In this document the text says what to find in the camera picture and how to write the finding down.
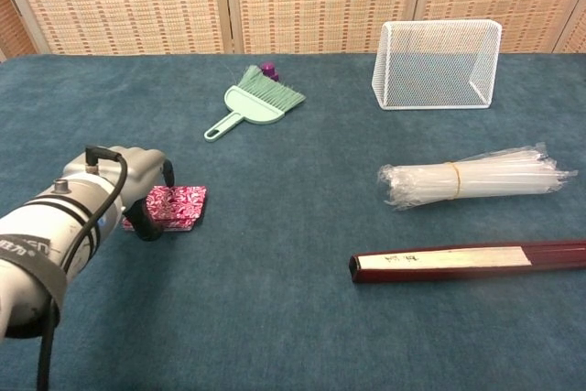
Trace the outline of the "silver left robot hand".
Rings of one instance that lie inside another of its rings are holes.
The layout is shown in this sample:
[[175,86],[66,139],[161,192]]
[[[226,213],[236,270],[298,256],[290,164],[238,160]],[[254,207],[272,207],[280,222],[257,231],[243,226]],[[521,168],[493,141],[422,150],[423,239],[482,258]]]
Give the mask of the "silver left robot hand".
[[[163,227],[157,223],[147,210],[147,195],[157,185],[159,177],[165,185],[175,185],[172,162],[157,149],[141,147],[99,147],[114,152],[114,156],[122,157],[127,166],[125,183],[119,193],[122,202],[122,215],[133,227],[136,235],[143,241],[157,240],[163,233]],[[97,174],[101,179],[115,185],[121,175],[120,162],[97,158]],[[86,154],[82,153],[68,163],[63,169],[63,177],[77,178],[86,171]]]

